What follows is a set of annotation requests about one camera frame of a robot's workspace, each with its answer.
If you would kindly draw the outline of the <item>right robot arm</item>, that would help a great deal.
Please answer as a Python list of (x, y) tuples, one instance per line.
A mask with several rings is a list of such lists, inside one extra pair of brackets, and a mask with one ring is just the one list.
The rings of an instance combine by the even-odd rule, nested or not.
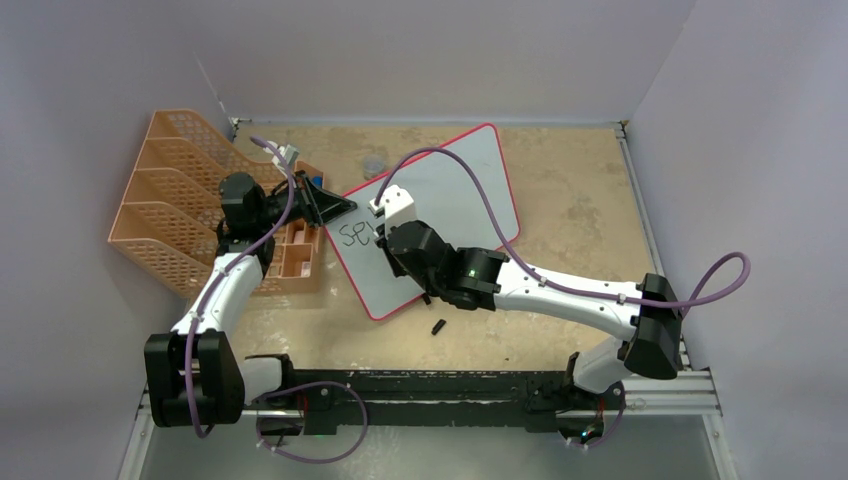
[(630, 375), (676, 378), (682, 315), (668, 280), (648, 273), (634, 282), (604, 282), (535, 266), (483, 248), (455, 248), (425, 222), (376, 230), (376, 245), (397, 277), (461, 310), (523, 311), (574, 321), (607, 333), (573, 355), (561, 381), (564, 399), (584, 407)]

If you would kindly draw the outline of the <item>black marker cap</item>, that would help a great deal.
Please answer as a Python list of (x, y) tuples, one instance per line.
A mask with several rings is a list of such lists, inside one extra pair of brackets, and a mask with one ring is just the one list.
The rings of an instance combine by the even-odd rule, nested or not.
[(445, 325), (446, 321), (444, 319), (438, 320), (437, 323), (432, 327), (431, 334), (433, 336), (437, 335)]

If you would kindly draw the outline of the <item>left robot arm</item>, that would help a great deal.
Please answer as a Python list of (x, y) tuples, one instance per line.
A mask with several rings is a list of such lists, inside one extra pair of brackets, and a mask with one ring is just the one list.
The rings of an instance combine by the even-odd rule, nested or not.
[(233, 173), (220, 182), (218, 193), (223, 218), (212, 273), (171, 331), (151, 335), (144, 346), (155, 425), (192, 426), (201, 437), (214, 425), (238, 421), (243, 408), (260, 397), (275, 409), (295, 402), (298, 382), (287, 375), (287, 355), (239, 360), (228, 336), (269, 273), (273, 236), (281, 227), (295, 220), (322, 227), (357, 208), (304, 171), (289, 175), (271, 193), (251, 175)]

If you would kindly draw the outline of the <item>red-framed whiteboard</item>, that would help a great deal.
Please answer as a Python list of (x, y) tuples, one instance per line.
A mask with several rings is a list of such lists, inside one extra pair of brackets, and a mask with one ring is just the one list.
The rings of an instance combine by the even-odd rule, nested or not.
[[(496, 127), (482, 124), (443, 145), (460, 156), (481, 183), (498, 224), (509, 241), (521, 233), (509, 174)], [(383, 320), (419, 299), (422, 290), (408, 277), (396, 278), (374, 245), (382, 223), (368, 209), (382, 177), (351, 190), (357, 209), (327, 224), (329, 240), (369, 318)], [(454, 247), (497, 249), (497, 237), (481, 197), (465, 170), (450, 157), (429, 153), (407, 162), (391, 183), (406, 189), (418, 218)]]

